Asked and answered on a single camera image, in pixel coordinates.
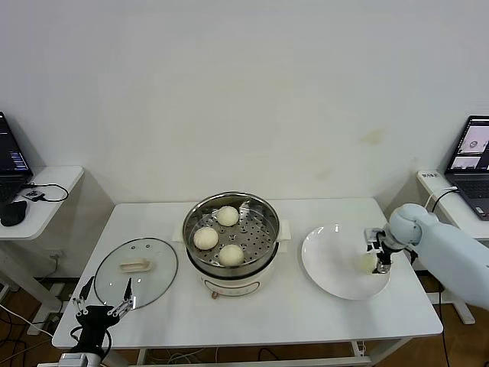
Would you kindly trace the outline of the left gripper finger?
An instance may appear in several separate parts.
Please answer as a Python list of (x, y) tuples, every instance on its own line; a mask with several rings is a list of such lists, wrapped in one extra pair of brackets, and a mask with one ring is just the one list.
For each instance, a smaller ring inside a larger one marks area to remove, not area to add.
[(108, 316), (123, 317), (133, 308), (132, 278), (128, 279), (122, 301), (107, 312)]
[(88, 310), (86, 307), (86, 301), (89, 297), (89, 293), (92, 288), (92, 283), (94, 281), (94, 276), (92, 276), (86, 283), (85, 285), (81, 288), (81, 291), (77, 297), (74, 297), (72, 299), (72, 303), (76, 308), (76, 315), (77, 316), (82, 316), (82, 315), (87, 315)]

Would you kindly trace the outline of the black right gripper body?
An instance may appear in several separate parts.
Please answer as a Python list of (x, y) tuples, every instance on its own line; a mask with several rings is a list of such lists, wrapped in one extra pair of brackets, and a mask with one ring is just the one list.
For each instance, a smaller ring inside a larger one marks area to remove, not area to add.
[(393, 249), (388, 247), (384, 242), (381, 243), (381, 251), (377, 254), (377, 259), (382, 266), (391, 266)]

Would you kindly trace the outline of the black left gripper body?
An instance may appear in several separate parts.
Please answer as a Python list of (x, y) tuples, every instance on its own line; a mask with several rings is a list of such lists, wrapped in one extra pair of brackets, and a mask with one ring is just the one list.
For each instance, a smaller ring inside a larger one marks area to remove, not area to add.
[(110, 306), (88, 306), (87, 315), (76, 316), (81, 332), (74, 352), (87, 352), (92, 354), (106, 354), (102, 348), (105, 338), (108, 338), (108, 349), (112, 347), (112, 338), (108, 329), (118, 323), (117, 317), (108, 316)]

